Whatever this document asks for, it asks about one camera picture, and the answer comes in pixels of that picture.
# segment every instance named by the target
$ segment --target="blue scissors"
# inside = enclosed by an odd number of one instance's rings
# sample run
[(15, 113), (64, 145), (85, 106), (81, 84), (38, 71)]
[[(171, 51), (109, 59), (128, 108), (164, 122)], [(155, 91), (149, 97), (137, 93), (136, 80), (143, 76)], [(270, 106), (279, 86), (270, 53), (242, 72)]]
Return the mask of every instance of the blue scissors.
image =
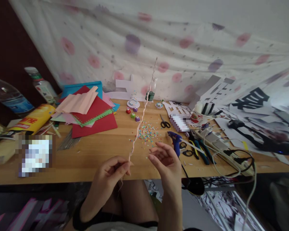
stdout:
[(162, 119), (162, 122), (161, 122), (161, 126), (163, 127), (163, 128), (170, 128), (170, 124), (168, 123), (168, 122), (166, 122), (166, 121), (164, 121), (164, 119), (163, 119), (163, 117), (161, 116), (161, 119)]

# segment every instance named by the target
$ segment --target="desk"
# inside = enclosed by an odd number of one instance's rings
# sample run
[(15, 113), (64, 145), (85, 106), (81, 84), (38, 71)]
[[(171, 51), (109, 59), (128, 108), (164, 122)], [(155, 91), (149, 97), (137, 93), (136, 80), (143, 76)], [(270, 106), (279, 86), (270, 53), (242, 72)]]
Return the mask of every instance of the desk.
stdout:
[[(120, 108), (115, 114), (118, 124), (117, 129), (101, 132), (98, 134), (82, 137), (80, 142), (68, 150), (57, 151), (54, 155), (52, 168), (46, 169), (46, 172), (36, 173), (33, 177), (17, 177), (18, 159), (13, 156), (6, 164), (0, 165), (0, 185), (2, 184), (40, 184), (40, 183), (65, 183), (91, 181), (96, 169), (100, 164), (112, 156), (120, 155), (128, 158), (132, 148), (132, 142), (136, 135), (138, 123), (126, 114), (126, 100), (113, 99), (114, 103), (120, 103)], [(140, 102), (140, 108), (136, 115), (142, 115), (144, 103)], [(155, 103), (149, 103), (145, 112), (144, 122), (152, 124), (158, 132), (158, 139), (169, 145), (172, 140), (167, 136), (169, 129), (161, 129), (161, 114), (164, 120), (169, 121), (165, 108), (157, 109)], [(56, 146), (58, 147), (62, 140), (71, 130), (71, 125), (59, 126), (59, 132), (62, 138), (56, 137)], [(155, 145), (149, 143), (145, 145), (143, 140), (138, 139), (135, 143), (135, 150), (131, 157), (134, 166), (131, 167), (131, 176), (125, 176), (125, 180), (132, 179), (157, 179), (160, 178), (158, 171), (146, 157), (149, 154), (149, 148)], [(254, 154), (258, 173), (289, 172), (289, 166), (279, 162), (276, 158), (261, 154)], [(185, 170), (189, 177), (210, 177), (219, 176), (213, 164), (205, 165), (200, 158), (180, 155), (180, 160), (186, 162)], [(221, 158), (215, 160), (221, 173), (230, 174), (235, 171), (228, 163)]]

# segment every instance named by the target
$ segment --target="black paper character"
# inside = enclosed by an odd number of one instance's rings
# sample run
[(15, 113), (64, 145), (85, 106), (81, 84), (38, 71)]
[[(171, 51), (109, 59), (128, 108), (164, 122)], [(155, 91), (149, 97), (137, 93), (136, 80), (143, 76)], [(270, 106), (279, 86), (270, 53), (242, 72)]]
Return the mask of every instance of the black paper character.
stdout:
[(267, 102), (268, 99), (269, 96), (267, 96), (260, 88), (256, 88), (250, 91), (250, 93), (242, 99), (237, 99), (237, 103), (232, 103), (231, 105), (237, 107), (239, 110), (243, 110), (243, 108), (256, 109), (263, 107), (263, 102)]

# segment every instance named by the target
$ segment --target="hot glue gun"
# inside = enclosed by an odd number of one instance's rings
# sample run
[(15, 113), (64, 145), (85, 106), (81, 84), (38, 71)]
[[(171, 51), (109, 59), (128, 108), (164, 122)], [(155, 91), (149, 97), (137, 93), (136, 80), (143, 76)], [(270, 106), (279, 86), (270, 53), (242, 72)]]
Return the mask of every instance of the hot glue gun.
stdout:
[(180, 136), (179, 134), (175, 133), (175, 132), (167, 132), (168, 135), (172, 138), (172, 142), (173, 142), (173, 149), (176, 152), (177, 156), (180, 156), (180, 142), (182, 139), (182, 136)]

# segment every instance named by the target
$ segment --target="leg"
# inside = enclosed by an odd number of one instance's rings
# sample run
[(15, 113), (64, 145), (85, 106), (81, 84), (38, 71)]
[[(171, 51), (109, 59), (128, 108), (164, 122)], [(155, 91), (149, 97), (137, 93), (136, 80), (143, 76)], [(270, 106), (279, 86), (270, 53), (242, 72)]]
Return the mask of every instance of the leg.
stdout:
[(157, 221), (158, 216), (143, 180), (126, 180), (120, 190), (126, 221), (140, 224)]
[(121, 197), (118, 197), (118, 187), (115, 187), (112, 191), (110, 198), (102, 208), (102, 212), (112, 213), (118, 216), (122, 216), (122, 202)]

